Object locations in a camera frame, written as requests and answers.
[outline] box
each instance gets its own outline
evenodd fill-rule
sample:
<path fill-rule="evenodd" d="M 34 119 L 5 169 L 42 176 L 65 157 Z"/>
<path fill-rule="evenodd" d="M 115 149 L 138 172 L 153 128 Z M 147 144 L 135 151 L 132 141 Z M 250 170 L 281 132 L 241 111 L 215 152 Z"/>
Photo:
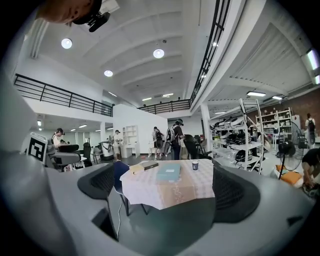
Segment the box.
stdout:
<path fill-rule="evenodd" d="M 162 165 L 156 174 L 157 181 L 178 181 L 180 168 L 180 163 L 166 163 Z"/>

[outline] t-shirt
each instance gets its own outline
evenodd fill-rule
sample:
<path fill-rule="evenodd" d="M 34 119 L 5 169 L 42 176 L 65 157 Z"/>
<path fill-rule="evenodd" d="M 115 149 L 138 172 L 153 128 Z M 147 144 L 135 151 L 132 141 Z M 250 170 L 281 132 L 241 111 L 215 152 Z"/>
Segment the t-shirt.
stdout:
<path fill-rule="evenodd" d="M 304 155 L 302 158 L 303 163 L 308 163 L 310 166 L 315 166 L 319 163 L 317 158 L 317 152 L 319 151 L 319 148 L 310 149 L 308 153 Z"/>

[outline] table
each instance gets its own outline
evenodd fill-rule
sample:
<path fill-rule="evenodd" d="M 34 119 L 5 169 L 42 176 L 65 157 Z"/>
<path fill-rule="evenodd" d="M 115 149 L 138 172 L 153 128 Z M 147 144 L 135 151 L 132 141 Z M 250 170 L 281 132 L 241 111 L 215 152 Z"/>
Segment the table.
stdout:
<path fill-rule="evenodd" d="M 159 210 L 193 199 L 215 197 L 212 189 L 212 161 L 199 159 L 198 170 L 192 169 L 192 161 L 194 160 L 157 161 L 159 166 L 144 172 L 132 174 L 128 171 L 120 177 L 123 194 L 131 205 L 144 204 Z M 180 179 L 177 182 L 157 181 L 158 170 L 168 163 L 181 164 Z"/>

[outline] fan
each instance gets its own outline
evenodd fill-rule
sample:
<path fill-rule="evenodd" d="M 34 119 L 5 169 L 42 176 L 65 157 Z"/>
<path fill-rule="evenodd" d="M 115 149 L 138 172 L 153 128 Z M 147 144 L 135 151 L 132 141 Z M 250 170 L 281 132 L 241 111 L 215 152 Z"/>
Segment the fan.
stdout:
<path fill-rule="evenodd" d="M 290 127 L 292 127 L 292 132 L 287 132 L 287 129 Z M 281 161 L 279 179 L 281 178 L 284 169 L 287 171 L 294 171 L 297 169 L 304 156 L 304 149 L 307 148 L 307 140 L 294 122 L 287 121 L 280 127 L 279 151 L 276 154 Z"/>

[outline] ceiling beam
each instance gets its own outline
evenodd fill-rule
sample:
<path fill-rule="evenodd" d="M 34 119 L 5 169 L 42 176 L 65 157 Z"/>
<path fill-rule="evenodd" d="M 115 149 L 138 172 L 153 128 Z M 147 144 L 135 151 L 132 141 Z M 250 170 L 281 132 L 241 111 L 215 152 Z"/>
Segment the ceiling beam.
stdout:
<path fill-rule="evenodd" d="M 266 90 L 266 91 L 272 92 L 272 93 L 288 95 L 287 91 L 282 90 L 278 87 L 266 84 L 266 83 L 262 83 L 262 82 L 255 82 L 252 80 L 246 80 L 246 79 L 234 78 L 234 77 L 228 77 L 223 82 L 224 82 L 224 84 L 226 84 L 228 86 L 250 87 L 250 88 L 254 88 L 254 89 L 259 89 L 260 91 Z"/>

